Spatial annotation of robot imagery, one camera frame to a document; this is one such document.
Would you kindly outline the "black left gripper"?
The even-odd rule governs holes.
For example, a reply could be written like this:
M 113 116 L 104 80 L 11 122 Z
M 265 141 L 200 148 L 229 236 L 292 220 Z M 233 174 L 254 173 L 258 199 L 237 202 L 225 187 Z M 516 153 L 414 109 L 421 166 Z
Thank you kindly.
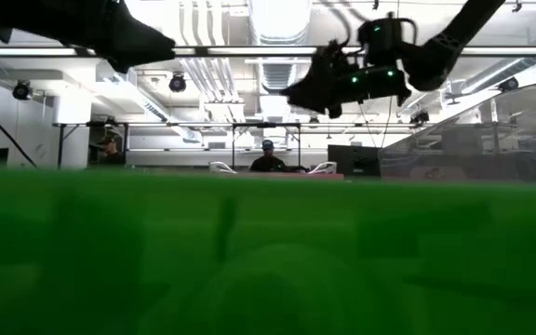
M 175 58 L 175 41 L 134 18 L 125 0 L 111 0 L 111 7 L 110 0 L 14 0 L 14 27 L 107 56 L 110 9 L 113 48 L 147 50 L 108 56 L 116 72 L 126 74 L 134 66 Z

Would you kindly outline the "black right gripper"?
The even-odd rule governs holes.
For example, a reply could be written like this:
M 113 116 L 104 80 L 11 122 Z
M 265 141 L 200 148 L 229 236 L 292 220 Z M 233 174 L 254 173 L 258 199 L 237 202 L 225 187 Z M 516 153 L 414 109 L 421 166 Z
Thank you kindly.
M 334 86 L 327 104 L 323 100 L 329 94 L 328 87 L 313 81 L 299 81 L 283 88 L 281 96 L 299 108 L 324 114 L 329 118 L 342 115 L 342 105 L 348 102 L 362 103 L 378 98 L 395 97 L 401 106 L 410 96 L 404 72 L 397 65 L 395 53 L 384 53 L 372 60 L 369 54 L 364 58 L 364 66 L 349 61 L 349 57 L 337 51 L 332 59 Z

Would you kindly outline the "large green toy brick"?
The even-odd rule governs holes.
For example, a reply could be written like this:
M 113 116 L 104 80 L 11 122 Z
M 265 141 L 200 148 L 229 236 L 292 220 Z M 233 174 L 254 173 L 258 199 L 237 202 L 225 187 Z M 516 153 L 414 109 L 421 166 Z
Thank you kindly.
M 0 170 L 0 335 L 536 335 L 536 185 Z

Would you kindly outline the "black monitor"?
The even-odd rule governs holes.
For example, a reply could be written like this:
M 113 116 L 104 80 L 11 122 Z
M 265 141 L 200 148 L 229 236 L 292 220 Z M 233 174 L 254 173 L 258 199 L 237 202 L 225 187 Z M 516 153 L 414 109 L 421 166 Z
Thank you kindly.
M 329 145 L 328 161 L 337 164 L 337 172 L 345 177 L 379 178 L 379 148 L 351 145 Z

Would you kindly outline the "person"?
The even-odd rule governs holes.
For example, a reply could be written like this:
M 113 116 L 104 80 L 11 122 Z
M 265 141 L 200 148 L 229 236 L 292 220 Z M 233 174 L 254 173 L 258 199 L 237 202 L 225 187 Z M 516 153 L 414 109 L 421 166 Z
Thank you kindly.
M 291 169 L 284 161 L 275 156 L 275 146 L 271 140 L 263 140 L 261 144 L 263 154 L 255 159 L 249 170 L 251 172 L 290 172 Z
M 123 156 L 117 149 L 115 136 L 105 136 L 100 144 L 104 147 L 104 157 L 101 163 L 104 165 L 122 165 Z

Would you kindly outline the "clear grey plastic bin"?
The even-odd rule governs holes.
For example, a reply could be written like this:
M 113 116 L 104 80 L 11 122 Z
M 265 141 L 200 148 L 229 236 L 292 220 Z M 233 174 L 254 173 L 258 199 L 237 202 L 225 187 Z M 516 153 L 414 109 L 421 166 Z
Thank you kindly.
M 536 84 L 501 93 L 379 152 L 384 180 L 536 183 Z

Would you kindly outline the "white ceiling air duct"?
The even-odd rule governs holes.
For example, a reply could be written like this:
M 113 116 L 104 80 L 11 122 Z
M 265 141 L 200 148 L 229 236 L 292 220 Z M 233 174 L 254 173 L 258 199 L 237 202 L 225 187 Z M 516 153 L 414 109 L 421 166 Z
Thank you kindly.
M 301 46 L 307 42 L 312 0 L 248 0 L 252 41 L 257 46 Z M 264 63 L 259 66 L 261 87 L 277 92 L 297 76 L 296 64 Z

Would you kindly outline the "background black table frame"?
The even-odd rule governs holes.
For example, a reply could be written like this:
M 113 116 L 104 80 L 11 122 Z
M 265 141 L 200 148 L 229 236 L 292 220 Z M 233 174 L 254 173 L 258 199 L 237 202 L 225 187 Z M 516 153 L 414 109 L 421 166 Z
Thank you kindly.
M 289 166 L 314 166 L 332 145 L 382 148 L 416 132 L 397 123 L 134 122 L 62 124 L 65 140 L 82 127 L 115 135 L 127 164 L 137 167 L 202 167 L 222 162 L 248 167 L 271 141 Z

